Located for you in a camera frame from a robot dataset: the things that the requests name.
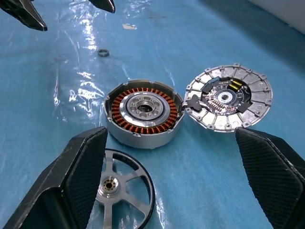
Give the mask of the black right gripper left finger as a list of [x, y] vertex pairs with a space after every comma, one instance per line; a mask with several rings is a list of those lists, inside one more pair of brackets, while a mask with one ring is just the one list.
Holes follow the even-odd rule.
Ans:
[[6, 229], [84, 229], [99, 187], [108, 129], [74, 136], [38, 176]]

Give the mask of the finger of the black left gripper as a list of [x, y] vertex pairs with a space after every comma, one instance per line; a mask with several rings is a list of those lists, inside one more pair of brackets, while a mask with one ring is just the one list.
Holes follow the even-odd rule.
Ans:
[[32, 4], [32, 0], [1, 0], [0, 8], [30, 29], [47, 31], [47, 25]]
[[113, 0], [90, 0], [90, 2], [98, 9], [115, 13], [116, 7]]

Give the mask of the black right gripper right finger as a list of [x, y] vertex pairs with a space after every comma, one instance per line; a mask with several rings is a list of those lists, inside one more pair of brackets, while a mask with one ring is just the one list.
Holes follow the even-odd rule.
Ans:
[[305, 227], [305, 161], [283, 139], [235, 131], [248, 183], [274, 229]]

